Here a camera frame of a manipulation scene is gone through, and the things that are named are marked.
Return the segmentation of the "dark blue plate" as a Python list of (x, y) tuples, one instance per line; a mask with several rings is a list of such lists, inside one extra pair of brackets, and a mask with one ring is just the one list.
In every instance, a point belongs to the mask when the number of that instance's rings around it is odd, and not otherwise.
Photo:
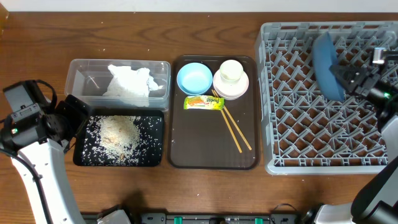
[(330, 71), (332, 65), (338, 64), (338, 59), (329, 32), (318, 36), (313, 42), (312, 63), (317, 85), (322, 95), (331, 101), (344, 101), (344, 89)]

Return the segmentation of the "white napkin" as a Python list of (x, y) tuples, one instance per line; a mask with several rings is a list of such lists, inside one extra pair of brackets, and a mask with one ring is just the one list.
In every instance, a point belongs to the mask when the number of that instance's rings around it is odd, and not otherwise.
[(149, 68), (133, 70), (130, 66), (109, 65), (108, 70), (113, 78), (103, 96), (118, 97), (124, 103), (137, 107), (149, 106), (149, 93), (163, 89), (154, 77), (150, 75)]

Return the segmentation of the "cream cup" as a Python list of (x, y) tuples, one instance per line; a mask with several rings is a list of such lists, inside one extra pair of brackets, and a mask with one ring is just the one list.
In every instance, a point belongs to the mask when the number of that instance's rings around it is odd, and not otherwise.
[(224, 61), (220, 66), (220, 87), (240, 88), (243, 66), (237, 60)]

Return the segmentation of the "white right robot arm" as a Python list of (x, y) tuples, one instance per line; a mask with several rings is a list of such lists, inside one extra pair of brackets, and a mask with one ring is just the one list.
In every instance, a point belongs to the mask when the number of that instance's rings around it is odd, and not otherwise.
[(375, 109), (386, 164), (352, 202), (321, 204), (307, 223), (397, 223), (397, 87), (365, 68), (330, 66), (336, 81)]

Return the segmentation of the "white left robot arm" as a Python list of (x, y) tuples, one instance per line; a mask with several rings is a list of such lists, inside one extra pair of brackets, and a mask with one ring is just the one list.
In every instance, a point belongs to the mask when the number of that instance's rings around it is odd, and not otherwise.
[(36, 223), (85, 223), (70, 187), (65, 151), (84, 126), (90, 107), (73, 95), (60, 101), (53, 114), (37, 114), (18, 122), (12, 116), (1, 130), (1, 152), (11, 158), (28, 194)]

